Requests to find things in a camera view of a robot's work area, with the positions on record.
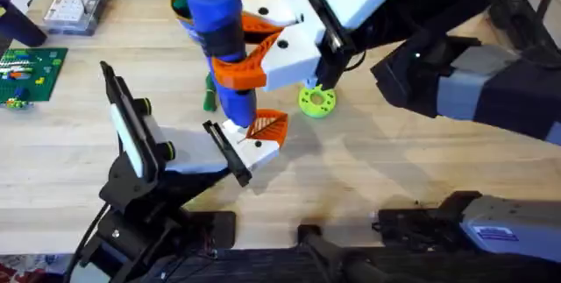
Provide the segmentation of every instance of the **blue cylinder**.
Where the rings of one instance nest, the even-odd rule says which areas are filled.
[[[183,25],[186,26],[191,37],[201,43],[207,55],[207,62],[213,81],[217,86],[218,97],[224,113],[235,124],[248,127],[252,124],[257,109],[255,90],[240,91],[220,85],[210,63],[211,56],[213,55],[220,60],[229,62],[243,60],[246,56],[241,27],[241,0],[187,0],[187,5],[193,20],[192,29],[194,32],[190,31],[190,24],[185,23]],[[224,39],[228,39],[224,40],[224,44],[230,44],[235,47],[230,47],[230,51],[227,54],[215,55],[208,44],[209,42],[216,44],[217,39],[219,40],[221,36],[224,36]]]

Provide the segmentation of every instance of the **orange triangular part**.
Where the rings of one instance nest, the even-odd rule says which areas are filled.
[[[218,83],[236,90],[246,90],[266,85],[266,74],[261,61],[280,33],[275,33],[261,42],[244,60],[237,63],[212,58],[212,68]]]
[[[270,109],[259,109],[245,138],[274,140],[284,144],[288,133],[288,114]]]
[[[247,12],[242,13],[242,28],[244,32],[276,33],[281,32],[282,27],[271,25],[267,21],[255,17]]]

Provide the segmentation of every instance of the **blue cup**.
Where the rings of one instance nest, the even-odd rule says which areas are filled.
[[[9,0],[0,0],[0,7],[5,10],[0,16],[0,34],[31,47],[45,42],[46,35]]]

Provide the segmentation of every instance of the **plastic storage box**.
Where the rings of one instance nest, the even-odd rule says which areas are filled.
[[[109,0],[53,0],[43,17],[51,34],[91,36]]]

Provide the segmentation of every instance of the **wooden table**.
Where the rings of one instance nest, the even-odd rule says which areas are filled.
[[[39,21],[49,0],[29,11]],[[456,33],[495,43],[484,17]],[[117,156],[100,60],[135,96],[149,97],[160,125],[200,130],[224,114],[202,110],[207,64],[168,0],[111,0],[94,37],[51,36],[70,49],[51,101],[0,110],[0,253],[70,252],[100,209],[97,194]],[[454,190],[561,200],[561,148],[490,126],[436,120],[386,103],[368,68],[395,46],[368,53],[337,85],[323,120],[296,104],[301,85],[259,91],[259,106],[290,114],[280,157],[241,188],[228,177],[188,204],[238,213],[237,248],[289,247],[302,221],[339,244],[375,244],[369,216],[381,208],[437,205]]]

